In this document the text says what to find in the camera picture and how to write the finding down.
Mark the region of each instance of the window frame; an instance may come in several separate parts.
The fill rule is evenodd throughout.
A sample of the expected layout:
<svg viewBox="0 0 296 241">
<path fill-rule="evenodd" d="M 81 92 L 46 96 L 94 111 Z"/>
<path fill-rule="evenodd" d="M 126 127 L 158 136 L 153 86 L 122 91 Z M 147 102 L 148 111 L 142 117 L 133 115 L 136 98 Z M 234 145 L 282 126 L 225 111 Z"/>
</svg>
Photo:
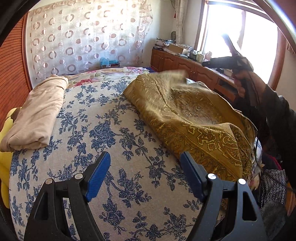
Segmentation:
<svg viewBox="0 0 296 241">
<path fill-rule="evenodd" d="M 256 4 L 248 0 L 202 0 L 200 8 L 200 17 L 198 21 L 197 34 L 194 43 L 194 49 L 202 51 L 205 45 L 205 40 L 208 30 L 208 13 L 209 5 L 226 5 L 234 8 L 239 8 L 243 11 L 248 11 L 254 14 L 257 14 L 261 17 L 264 17 L 273 22 L 273 20 Z M 241 43 L 243 40 L 243 33 L 240 35 Z M 287 47 L 286 38 L 278 28 L 278 42 L 276 48 L 276 57 L 274 60 L 273 69 L 268 81 L 268 85 L 276 90 L 276 87 L 281 76 L 281 71 L 284 65 L 285 50 Z"/>
</svg>

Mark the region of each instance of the hand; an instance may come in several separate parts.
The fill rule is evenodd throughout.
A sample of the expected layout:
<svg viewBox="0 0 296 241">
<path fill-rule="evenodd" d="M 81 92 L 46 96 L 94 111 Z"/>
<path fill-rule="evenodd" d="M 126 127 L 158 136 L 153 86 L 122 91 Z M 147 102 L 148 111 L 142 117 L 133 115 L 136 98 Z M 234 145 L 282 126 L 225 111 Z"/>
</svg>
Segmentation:
<svg viewBox="0 0 296 241">
<path fill-rule="evenodd" d="M 237 74 L 232 74 L 232 77 L 234 78 L 234 84 L 240 97 L 244 98 L 246 93 L 246 90 L 242 87 L 240 80 L 246 79 L 247 81 L 253 81 L 258 97 L 261 100 L 266 84 L 258 75 L 251 71 L 241 70 Z"/>
</svg>

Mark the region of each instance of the window pane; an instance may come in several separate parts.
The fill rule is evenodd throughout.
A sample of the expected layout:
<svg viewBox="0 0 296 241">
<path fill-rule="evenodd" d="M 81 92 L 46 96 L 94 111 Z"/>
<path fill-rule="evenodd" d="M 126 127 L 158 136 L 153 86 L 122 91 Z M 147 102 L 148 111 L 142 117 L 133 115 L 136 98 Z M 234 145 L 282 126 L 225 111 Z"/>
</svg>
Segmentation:
<svg viewBox="0 0 296 241">
<path fill-rule="evenodd" d="M 242 10 L 222 5 L 210 5 L 208 31 L 203 52 L 211 51 L 213 58 L 231 56 L 221 35 L 228 34 L 233 44 L 237 45 L 241 28 Z"/>
<path fill-rule="evenodd" d="M 277 26 L 256 14 L 247 12 L 241 54 L 253 65 L 254 72 L 268 83 L 277 48 Z"/>
</svg>

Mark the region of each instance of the cabinet door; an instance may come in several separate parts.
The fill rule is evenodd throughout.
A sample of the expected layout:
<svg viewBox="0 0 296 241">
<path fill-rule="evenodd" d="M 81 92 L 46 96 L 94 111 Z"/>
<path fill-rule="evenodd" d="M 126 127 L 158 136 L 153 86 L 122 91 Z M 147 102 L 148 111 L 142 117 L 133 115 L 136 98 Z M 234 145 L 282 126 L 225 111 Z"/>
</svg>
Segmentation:
<svg viewBox="0 0 296 241">
<path fill-rule="evenodd" d="M 151 67 L 155 68 L 157 72 L 162 71 L 162 57 L 163 53 L 161 51 L 152 50 L 150 65 Z"/>
<path fill-rule="evenodd" d="M 163 61 L 162 71 L 175 69 L 176 59 L 173 55 L 164 54 L 162 61 Z"/>
<path fill-rule="evenodd" d="M 190 63 L 188 60 L 178 59 L 177 61 L 177 69 L 186 70 L 188 73 L 188 78 L 192 78 L 192 74 L 194 72 L 195 64 Z"/>
<path fill-rule="evenodd" d="M 192 80 L 201 81 L 205 83 L 209 89 L 213 90 L 218 81 L 218 76 L 210 69 L 197 65 L 194 69 Z"/>
</svg>

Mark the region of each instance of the blue gripper pad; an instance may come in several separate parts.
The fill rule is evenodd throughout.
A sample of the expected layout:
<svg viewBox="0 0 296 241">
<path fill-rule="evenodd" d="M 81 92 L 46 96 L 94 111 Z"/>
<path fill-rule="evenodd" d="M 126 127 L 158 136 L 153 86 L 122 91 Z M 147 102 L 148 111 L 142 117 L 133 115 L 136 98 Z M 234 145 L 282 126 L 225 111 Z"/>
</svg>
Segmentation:
<svg viewBox="0 0 296 241">
<path fill-rule="evenodd" d="M 202 165 L 197 164 L 187 151 L 180 155 L 179 161 L 193 195 L 204 202 L 207 197 L 207 171 Z"/>
<path fill-rule="evenodd" d="M 100 164 L 96 167 L 91 178 L 88 181 L 87 192 L 85 198 L 87 202 L 90 202 L 92 198 L 98 195 L 103 180 L 107 174 L 107 171 L 111 164 L 111 157 L 109 153 L 106 153 Z"/>
</svg>

